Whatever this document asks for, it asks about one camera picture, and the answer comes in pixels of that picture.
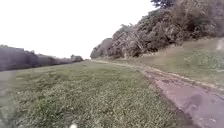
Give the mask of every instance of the tree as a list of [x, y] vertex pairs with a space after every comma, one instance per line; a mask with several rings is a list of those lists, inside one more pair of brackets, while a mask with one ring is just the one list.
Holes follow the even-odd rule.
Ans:
[[156, 7], [167, 8], [174, 4], [176, 0], [151, 0]]
[[83, 61], [83, 58], [81, 56], [71, 55], [71, 60], [72, 62], [81, 62]]

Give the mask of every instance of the grass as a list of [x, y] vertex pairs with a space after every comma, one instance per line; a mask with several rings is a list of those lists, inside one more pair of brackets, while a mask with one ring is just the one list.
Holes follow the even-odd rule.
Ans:
[[134, 69], [89, 61], [1, 72], [0, 110], [21, 128], [194, 127], [149, 85]]
[[219, 45], [224, 46], [219, 39], [186, 42], [183, 46], [171, 47], [153, 56], [115, 61], [149, 65], [224, 88], [224, 47], [217, 50]]

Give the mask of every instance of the small white object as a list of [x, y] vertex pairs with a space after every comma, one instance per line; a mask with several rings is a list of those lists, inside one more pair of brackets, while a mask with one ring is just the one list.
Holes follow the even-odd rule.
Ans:
[[78, 128], [77, 124], [72, 124], [69, 128]]
[[224, 39], [220, 39], [219, 41], [218, 41], [218, 44], [217, 44], [217, 50], [223, 50], [223, 47], [224, 47]]
[[196, 105], [194, 105], [194, 104], [193, 104], [193, 107], [194, 107], [194, 108], [197, 108], [197, 106], [196, 106]]
[[213, 122], [216, 122], [216, 120], [215, 119], [210, 119], [211, 121], [213, 121]]

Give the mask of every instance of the distant trees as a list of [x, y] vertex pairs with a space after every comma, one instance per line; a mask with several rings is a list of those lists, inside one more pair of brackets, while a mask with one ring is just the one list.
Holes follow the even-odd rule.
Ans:
[[75, 55], [71, 55], [71, 61], [72, 62], [81, 62], [83, 61], [83, 58], [81, 56], [75, 56]]
[[69, 64], [82, 60], [81, 56], [75, 56], [72, 59], [59, 59], [35, 54], [34, 51], [0, 45], [0, 71]]

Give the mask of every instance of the hillside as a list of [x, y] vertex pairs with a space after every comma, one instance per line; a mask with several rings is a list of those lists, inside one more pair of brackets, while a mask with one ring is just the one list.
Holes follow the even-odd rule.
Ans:
[[113, 62], [145, 65], [175, 73], [224, 89], [224, 41], [204, 39], [185, 42], [155, 54], [139, 58], [116, 59]]
[[80, 56], [73, 55], [69, 59], [61, 59], [42, 54], [35, 54], [34, 52], [25, 51], [21, 48], [0, 45], [0, 71], [70, 64], [82, 60], [83, 59]]
[[135, 25], [122, 25], [93, 49], [91, 58], [138, 57], [171, 44], [224, 35], [222, 0], [157, 0], [155, 4], [160, 8]]
[[197, 128], [151, 85], [90, 61], [0, 72], [0, 127]]

